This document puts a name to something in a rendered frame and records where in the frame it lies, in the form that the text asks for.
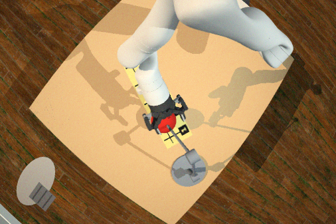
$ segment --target gray circular plate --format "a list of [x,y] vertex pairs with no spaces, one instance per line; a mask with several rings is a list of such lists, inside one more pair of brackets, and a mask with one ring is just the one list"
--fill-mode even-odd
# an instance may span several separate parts
[[40,182],[48,190],[55,179],[55,166],[49,158],[37,158],[31,161],[20,175],[17,182],[17,198],[23,205],[34,205],[29,197]]
[[187,170],[192,169],[192,166],[188,162],[188,159],[185,157],[185,155],[183,155],[177,158],[174,162],[173,167],[171,168],[171,175],[173,176],[175,182],[179,185],[190,187],[202,182],[207,173],[205,163],[202,159],[195,164],[195,168],[201,168],[203,171],[197,172],[197,177],[199,177],[199,180],[194,182],[187,173]]

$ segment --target red ball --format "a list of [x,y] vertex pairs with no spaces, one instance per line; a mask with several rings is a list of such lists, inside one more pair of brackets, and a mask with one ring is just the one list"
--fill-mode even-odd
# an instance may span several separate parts
[[174,129],[176,125],[176,116],[174,114],[171,114],[170,116],[166,117],[166,119],[163,119],[157,128],[159,128],[161,133],[168,133],[170,130],[167,128],[167,125],[169,125],[171,129]]

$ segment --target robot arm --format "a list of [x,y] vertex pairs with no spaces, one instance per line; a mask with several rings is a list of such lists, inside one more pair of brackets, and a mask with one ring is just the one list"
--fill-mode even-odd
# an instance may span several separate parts
[[157,64],[157,50],[170,40],[179,21],[260,51],[273,68],[278,68],[293,51],[291,41],[265,13],[253,7],[240,9],[237,0],[156,0],[144,22],[118,49],[118,60],[124,67],[139,65],[135,73],[137,91],[155,116],[150,127],[146,122],[149,129],[157,130],[159,122],[169,114],[186,110],[175,107],[175,103],[184,101],[170,97]]

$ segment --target yellow board with black markings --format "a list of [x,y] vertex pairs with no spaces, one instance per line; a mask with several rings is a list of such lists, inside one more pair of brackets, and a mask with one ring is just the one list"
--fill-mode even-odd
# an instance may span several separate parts
[[[131,83],[134,88],[137,87],[137,80],[135,79],[135,71],[139,67],[136,68],[125,68],[125,71],[128,75],[128,78],[131,80]],[[141,100],[141,103],[143,104],[143,107],[146,109],[147,114],[151,112],[151,109],[147,105],[147,102],[145,101],[145,98],[143,95],[140,95],[137,93],[137,96]],[[176,125],[173,129],[174,133],[183,141],[184,139],[187,139],[188,137],[192,136],[192,133],[189,130],[189,127],[186,122],[182,121],[180,116],[176,116]],[[179,144],[179,142],[175,139],[172,133],[161,133],[161,139],[163,140],[163,143],[169,149],[170,147],[174,146],[175,144]]]

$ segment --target wooden floor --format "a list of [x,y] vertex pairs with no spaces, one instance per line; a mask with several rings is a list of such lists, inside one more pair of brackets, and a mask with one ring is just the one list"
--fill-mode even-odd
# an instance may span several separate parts
[[[0,0],[0,204],[21,223],[163,223],[29,110],[119,1]],[[336,223],[336,0],[250,2],[291,39],[295,61],[243,146],[179,223]],[[22,170],[42,156],[56,166],[47,212],[16,196]]]

